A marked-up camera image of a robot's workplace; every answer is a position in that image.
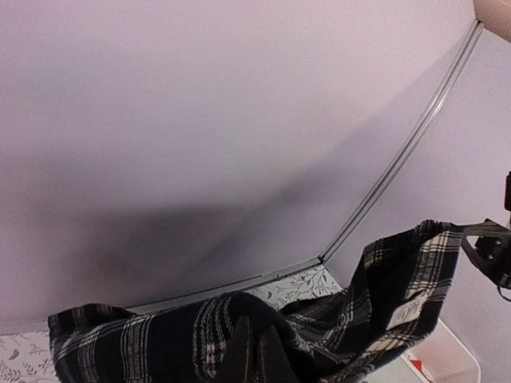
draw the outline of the white panel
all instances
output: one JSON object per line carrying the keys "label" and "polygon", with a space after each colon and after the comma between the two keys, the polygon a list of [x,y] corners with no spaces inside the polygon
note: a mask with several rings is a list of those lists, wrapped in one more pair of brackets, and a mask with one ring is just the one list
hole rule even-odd
{"label": "white panel", "polygon": [[[329,269],[349,282],[365,245],[423,219],[504,224],[511,170],[511,46],[484,32],[437,121]],[[482,380],[509,382],[511,305],[462,255],[442,312],[481,363]]]}
{"label": "white panel", "polygon": [[470,0],[4,2],[0,321],[316,256],[472,17]]}

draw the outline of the red object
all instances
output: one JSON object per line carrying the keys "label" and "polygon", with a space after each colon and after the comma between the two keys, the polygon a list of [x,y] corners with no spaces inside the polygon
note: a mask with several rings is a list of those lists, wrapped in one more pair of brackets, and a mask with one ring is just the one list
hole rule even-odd
{"label": "red object", "polygon": [[426,374],[424,373],[424,371],[422,371],[422,362],[421,361],[411,361],[411,363],[412,363],[412,365],[414,365],[414,367],[417,369],[417,371],[419,373],[421,373],[423,377],[426,378],[426,380],[429,383],[434,383],[433,381],[429,380],[428,377],[426,376]]}

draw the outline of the plaid fabric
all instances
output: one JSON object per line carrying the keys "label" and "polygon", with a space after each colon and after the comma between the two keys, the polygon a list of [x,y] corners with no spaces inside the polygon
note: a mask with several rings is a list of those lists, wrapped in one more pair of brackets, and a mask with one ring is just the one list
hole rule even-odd
{"label": "plaid fabric", "polygon": [[355,383],[430,334],[452,282],[463,233],[425,221],[368,245],[344,291],[280,312],[245,293],[154,314],[87,305],[49,318],[62,382],[211,381],[238,318],[274,324],[303,382]]}

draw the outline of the clothing tag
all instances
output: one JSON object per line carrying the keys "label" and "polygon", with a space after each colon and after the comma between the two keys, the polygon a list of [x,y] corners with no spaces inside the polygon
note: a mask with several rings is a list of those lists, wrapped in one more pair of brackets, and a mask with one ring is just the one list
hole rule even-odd
{"label": "clothing tag", "polygon": [[417,319],[421,314],[422,307],[424,306],[424,303],[426,303],[427,299],[428,295],[422,293],[413,300],[398,307],[392,314],[392,318],[390,319],[386,329],[390,330],[395,326],[399,326],[403,323],[411,322]]}

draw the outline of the plaid shirt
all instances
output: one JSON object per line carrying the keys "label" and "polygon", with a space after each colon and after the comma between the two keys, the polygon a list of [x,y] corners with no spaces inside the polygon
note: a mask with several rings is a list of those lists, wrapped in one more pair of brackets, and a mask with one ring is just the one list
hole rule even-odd
{"label": "plaid shirt", "polygon": [[245,293],[153,314],[87,305],[49,318],[62,382],[211,381],[238,318],[273,324],[304,382],[355,383],[427,337],[438,321],[463,238],[425,221],[362,254],[348,288],[280,312]]}

